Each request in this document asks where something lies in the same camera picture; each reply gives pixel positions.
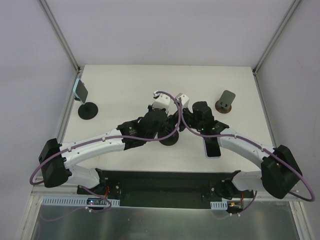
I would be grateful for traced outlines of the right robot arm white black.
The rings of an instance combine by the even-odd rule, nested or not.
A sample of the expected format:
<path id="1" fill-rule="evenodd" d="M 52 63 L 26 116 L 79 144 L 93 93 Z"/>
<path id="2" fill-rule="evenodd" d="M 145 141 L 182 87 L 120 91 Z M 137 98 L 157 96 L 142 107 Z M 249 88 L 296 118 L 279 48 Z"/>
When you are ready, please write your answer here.
<path id="1" fill-rule="evenodd" d="M 216 120 L 205 101 L 188 108 L 188 102 L 178 98 L 181 112 L 181 129 L 202 137 L 209 158 L 222 155 L 221 149 L 232 151 L 258 167 L 256 171 L 236 170 L 216 187 L 221 197 L 237 197 L 242 191 L 266 191 L 277 199 L 292 194 L 293 187 L 303 179 L 303 174 L 290 149 L 256 143 L 238 134 L 229 125 Z"/>

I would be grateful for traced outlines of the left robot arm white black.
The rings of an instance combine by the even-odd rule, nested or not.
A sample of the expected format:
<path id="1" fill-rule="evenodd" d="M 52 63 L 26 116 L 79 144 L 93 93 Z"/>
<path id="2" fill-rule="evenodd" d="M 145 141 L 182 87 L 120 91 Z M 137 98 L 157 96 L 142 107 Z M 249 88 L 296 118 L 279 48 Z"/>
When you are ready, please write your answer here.
<path id="1" fill-rule="evenodd" d="M 76 143 L 58 143 L 56 138 L 49 139 L 38 158 L 44 186 L 55 188 L 69 182 L 83 185 L 96 195 L 102 194 L 106 188 L 102 171 L 81 167 L 79 163 L 152 142 L 167 121 L 167 108 L 149 105 L 143 117 L 126 121 L 98 137 Z"/>

